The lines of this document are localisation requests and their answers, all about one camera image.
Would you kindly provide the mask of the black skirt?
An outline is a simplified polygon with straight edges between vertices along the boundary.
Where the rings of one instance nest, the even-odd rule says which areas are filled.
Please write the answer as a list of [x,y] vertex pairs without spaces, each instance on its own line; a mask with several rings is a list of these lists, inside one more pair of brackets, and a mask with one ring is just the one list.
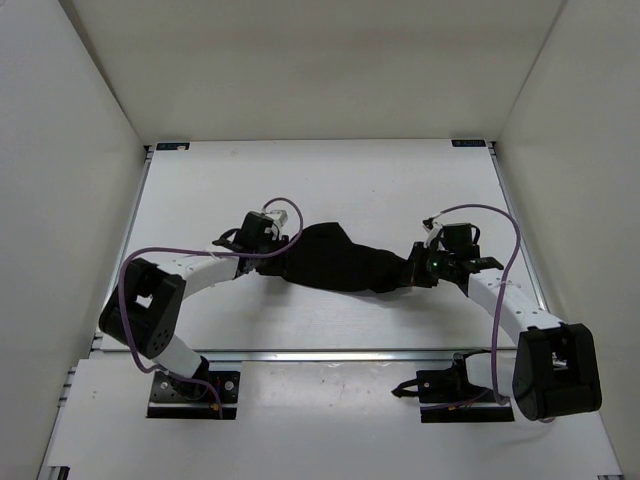
[[273,273],[297,285],[387,293],[407,285],[413,264],[393,252],[353,242],[337,222],[314,224],[277,258]]

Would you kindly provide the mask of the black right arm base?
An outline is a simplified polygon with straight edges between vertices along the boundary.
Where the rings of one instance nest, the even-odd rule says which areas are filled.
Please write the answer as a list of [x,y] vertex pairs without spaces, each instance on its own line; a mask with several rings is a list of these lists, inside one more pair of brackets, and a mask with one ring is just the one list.
[[414,378],[401,382],[391,394],[400,399],[417,399],[422,424],[514,422],[509,404],[496,404],[492,390],[472,385],[468,380],[467,359],[485,353],[489,351],[456,353],[448,368],[418,370]]

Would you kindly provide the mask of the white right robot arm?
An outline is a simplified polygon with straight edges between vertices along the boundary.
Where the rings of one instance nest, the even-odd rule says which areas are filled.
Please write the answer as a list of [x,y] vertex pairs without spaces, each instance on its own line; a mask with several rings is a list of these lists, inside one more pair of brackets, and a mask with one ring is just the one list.
[[599,410],[602,393],[591,331],[543,310],[509,280],[500,262],[482,256],[475,225],[429,219],[423,226],[427,239],[415,243],[410,255],[414,285],[456,285],[492,316],[492,332],[506,333],[516,352],[502,356],[491,346],[457,353],[449,368],[419,370],[394,395],[416,398],[426,410],[450,411],[500,397],[531,421]]

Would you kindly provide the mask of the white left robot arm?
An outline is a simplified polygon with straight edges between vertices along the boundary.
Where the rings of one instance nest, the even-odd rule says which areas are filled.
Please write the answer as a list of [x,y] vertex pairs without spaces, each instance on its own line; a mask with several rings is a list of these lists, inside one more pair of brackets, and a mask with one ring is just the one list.
[[284,210],[249,212],[240,228],[214,242],[223,252],[182,252],[160,265],[131,256],[121,266],[118,284],[101,312],[100,330],[129,347],[136,362],[152,361],[185,397],[199,398],[214,382],[204,357],[175,333],[181,305],[262,266],[287,245],[282,233],[287,218]]

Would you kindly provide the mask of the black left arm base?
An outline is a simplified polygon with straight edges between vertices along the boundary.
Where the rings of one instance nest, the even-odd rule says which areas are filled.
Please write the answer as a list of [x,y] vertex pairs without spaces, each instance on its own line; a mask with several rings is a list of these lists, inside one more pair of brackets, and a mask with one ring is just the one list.
[[216,391],[183,382],[158,371],[154,374],[146,417],[150,419],[235,420],[241,372],[212,370],[208,383]]

